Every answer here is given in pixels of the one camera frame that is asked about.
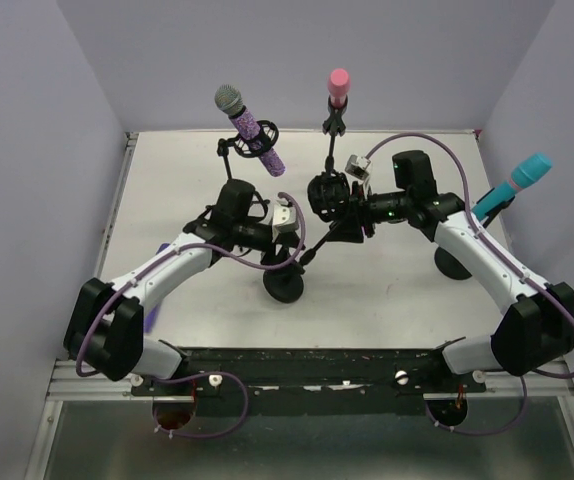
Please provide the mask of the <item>black shock-mount desk stand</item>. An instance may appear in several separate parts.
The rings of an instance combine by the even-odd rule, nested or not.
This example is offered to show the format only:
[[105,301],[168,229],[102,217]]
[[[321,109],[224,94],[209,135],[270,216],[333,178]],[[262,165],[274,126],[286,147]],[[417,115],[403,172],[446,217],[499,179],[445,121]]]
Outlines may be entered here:
[[304,267],[313,261],[318,250],[328,242],[351,242],[361,237],[356,226],[355,212],[350,206],[350,187],[346,175],[337,171],[315,176],[307,187],[310,207],[323,222],[328,232],[297,261],[263,274],[267,293],[278,302],[294,303],[304,292]]

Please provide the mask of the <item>plain purple microphone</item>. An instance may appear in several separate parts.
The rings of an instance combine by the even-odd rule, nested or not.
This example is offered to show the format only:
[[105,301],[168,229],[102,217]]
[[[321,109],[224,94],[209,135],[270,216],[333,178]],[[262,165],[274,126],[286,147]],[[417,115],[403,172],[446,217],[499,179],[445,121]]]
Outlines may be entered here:
[[162,302],[157,303],[152,310],[146,315],[146,317],[144,318],[144,323],[143,323],[143,332],[146,335],[149,335],[152,333],[156,321],[158,319],[158,315],[160,312],[160,307],[161,307]]

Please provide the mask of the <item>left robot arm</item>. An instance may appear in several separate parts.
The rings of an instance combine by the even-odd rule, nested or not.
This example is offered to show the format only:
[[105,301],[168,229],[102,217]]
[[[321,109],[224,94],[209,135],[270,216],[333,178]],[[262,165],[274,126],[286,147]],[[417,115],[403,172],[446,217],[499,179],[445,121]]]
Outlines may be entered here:
[[249,215],[255,195],[252,184],[227,181],[216,203],[143,265],[109,282],[92,278],[81,286],[63,340],[77,375],[102,374],[112,381],[129,374],[152,377],[168,395],[187,387],[183,353],[165,341],[146,338],[146,316],[183,282],[222,258],[249,266],[250,261],[234,254],[236,246],[263,255],[284,246],[289,252],[285,260],[258,264],[265,272],[295,264],[304,247],[305,220],[296,200],[279,193],[270,222],[262,224]]

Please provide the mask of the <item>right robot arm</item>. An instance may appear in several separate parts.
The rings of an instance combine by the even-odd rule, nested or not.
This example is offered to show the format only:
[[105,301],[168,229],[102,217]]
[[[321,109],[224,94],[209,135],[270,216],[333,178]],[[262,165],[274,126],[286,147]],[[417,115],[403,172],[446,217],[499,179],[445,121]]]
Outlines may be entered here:
[[332,242],[361,243],[380,223],[406,222],[451,255],[491,296],[502,319],[488,335],[446,345],[443,358],[427,367],[427,379],[447,392],[475,370],[522,376],[574,348],[574,290],[552,284],[517,264],[482,226],[469,221],[465,204],[454,193],[439,193],[429,156],[420,150],[392,158],[397,191],[376,194],[361,182],[367,160],[352,156],[345,175],[325,195],[322,219],[330,223]]

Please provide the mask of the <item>black round-base clip stand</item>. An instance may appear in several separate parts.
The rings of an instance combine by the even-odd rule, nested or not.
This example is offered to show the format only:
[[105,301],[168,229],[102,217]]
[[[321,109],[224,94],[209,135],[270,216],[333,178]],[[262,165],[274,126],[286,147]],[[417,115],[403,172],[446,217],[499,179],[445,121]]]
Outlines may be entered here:
[[307,197],[312,211],[321,217],[332,217],[349,197],[349,186],[344,173],[335,166],[336,142],[346,132],[343,115],[346,103],[341,108],[334,108],[327,101],[328,118],[322,124],[322,132],[329,136],[328,152],[322,172],[311,179],[307,186]]

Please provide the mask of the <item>black right round-base stand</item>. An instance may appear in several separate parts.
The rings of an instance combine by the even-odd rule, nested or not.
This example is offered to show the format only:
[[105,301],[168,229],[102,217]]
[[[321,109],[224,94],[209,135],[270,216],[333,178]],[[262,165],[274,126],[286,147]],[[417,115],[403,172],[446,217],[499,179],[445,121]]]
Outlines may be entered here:
[[[482,226],[485,228],[489,227],[500,213],[507,209],[513,201],[514,199],[507,200],[494,207],[483,217]],[[442,247],[436,248],[434,253],[434,263],[437,269],[449,279],[464,281],[472,277],[471,273],[453,255]]]

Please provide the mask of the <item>pink microphone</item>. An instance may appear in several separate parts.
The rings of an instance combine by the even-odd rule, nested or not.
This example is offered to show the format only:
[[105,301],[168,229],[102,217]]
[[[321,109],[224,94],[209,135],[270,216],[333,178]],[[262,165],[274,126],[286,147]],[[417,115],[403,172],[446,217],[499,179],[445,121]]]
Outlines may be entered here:
[[345,105],[350,87],[350,75],[345,69],[337,68],[330,73],[327,89],[330,103],[334,108],[341,108]]

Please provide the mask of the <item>purple glitter microphone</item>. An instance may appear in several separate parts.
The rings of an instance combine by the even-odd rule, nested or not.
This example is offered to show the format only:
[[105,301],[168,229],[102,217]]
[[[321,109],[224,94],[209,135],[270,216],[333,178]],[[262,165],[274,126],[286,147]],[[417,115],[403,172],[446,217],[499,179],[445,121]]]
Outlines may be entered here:
[[249,154],[258,158],[271,176],[283,175],[286,170],[283,161],[273,148],[270,136],[245,106],[240,91],[229,84],[221,85],[214,95],[214,102],[238,131]]

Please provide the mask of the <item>teal microphone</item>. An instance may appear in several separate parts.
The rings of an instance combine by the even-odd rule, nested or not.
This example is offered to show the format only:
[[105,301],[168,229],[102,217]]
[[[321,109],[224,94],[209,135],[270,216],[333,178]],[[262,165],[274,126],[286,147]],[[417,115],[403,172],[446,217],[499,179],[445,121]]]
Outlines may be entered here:
[[531,187],[546,175],[552,168],[549,157],[542,153],[535,153],[519,163],[510,173],[509,177],[483,196],[471,209],[472,215],[483,220],[506,207],[521,191]]

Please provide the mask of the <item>black tripod shock-mount stand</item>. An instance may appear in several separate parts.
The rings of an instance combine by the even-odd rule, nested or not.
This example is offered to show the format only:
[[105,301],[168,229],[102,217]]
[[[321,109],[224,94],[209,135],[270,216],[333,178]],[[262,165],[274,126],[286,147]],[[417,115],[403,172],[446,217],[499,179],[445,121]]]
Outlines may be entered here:
[[267,120],[258,121],[247,110],[237,116],[230,116],[229,120],[238,134],[221,138],[217,145],[217,155],[223,160],[227,176],[226,186],[233,187],[235,184],[229,162],[231,148],[242,158],[258,159],[272,177],[282,176],[286,166],[274,148],[279,136],[276,125]]

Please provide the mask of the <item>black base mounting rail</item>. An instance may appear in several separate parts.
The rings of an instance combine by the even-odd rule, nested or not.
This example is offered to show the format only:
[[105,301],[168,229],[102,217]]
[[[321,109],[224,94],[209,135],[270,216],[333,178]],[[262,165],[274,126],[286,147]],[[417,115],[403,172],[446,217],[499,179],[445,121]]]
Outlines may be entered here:
[[421,415],[427,395],[453,399],[486,387],[452,373],[439,349],[193,348],[176,385],[132,388],[158,406],[194,400],[200,416]]

